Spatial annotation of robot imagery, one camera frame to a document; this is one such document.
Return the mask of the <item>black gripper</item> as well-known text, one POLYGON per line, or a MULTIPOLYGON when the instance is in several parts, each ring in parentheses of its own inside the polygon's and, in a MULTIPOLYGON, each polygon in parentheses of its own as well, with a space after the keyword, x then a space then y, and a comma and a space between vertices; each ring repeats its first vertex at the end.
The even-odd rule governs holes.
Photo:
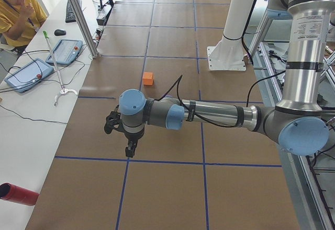
POLYGON ((124 134, 129 141, 133 142, 132 147, 125 148, 125 154, 127 157, 133 158, 135 155, 135 148, 137 147, 138 140, 143 137, 144 130, 141 130, 136 133, 130 133, 126 131, 124 134))

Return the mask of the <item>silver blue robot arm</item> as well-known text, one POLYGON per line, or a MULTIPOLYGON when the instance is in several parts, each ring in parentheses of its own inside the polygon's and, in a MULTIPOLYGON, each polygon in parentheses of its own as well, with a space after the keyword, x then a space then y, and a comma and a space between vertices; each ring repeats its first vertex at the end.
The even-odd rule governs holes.
POLYGON ((178 130, 184 121, 247 128, 300 156, 326 145, 330 132, 321 119, 317 96, 334 0, 269 0, 268 11, 293 19, 282 99, 273 108, 240 107, 170 97, 151 99, 129 89, 106 120, 128 139, 126 156, 134 156, 145 125, 178 130))

